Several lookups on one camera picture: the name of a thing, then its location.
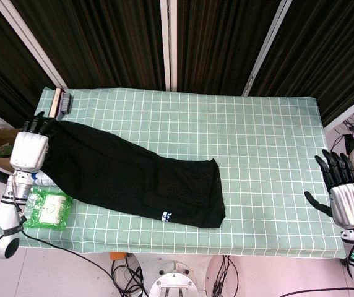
robotic hand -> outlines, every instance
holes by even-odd
[[[354,281],[354,169],[349,158],[323,150],[328,165],[315,156],[330,197],[330,207],[320,204],[309,192],[305,198],[317,210],[332,217],[343,228],[341,239],[347,256],[347,270]]]
[[[25,122],[22,132],[16,136],[11,155],[11,165],[15,172],[9,176],[0,203],[0,259],[12,257],[19,246],[19,232],[26,220],[23,209],[33,185],[32,173],[39,171],[48,149],[49,126],[44,112]]]

green plastic package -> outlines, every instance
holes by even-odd
[[[63,192],[33,189],[24,210],[27,218],[24,226],[62,230],[66,227],[71,205],[72,198]]]

small white logo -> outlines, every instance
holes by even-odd
[[[162,221],[168,222],[170,217],[171,217],[171,213],[163,212]]]

green grid tablecloth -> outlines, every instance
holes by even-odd
[[[112,132],[164,157],[215,158],[227,216],[219,229],[200,229],[74,200],[65,230],[28,228],[28,234],[78,252],[345,255],[339,229],[303,195],[311,191],[328,203],[314,160],[326,147],[315,99],[125,88],[69,92],[74,100],[65,120]],[[44,89],[36,112],[49,110],[53,93]],[[23,237],[21,245],[39,243]]]

black curtain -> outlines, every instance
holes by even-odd
[[[178,91],[241,95],[280,0],[178,0]]]
[[[159,0],[12,3],[69,88],[165,88]]]
[[[293,1],[250,95],[317,98],[324,125],[354,104],[354,1]]]
[[[45,86],[54,88],[0,13],[0,117],[20,127],[32,117]]]

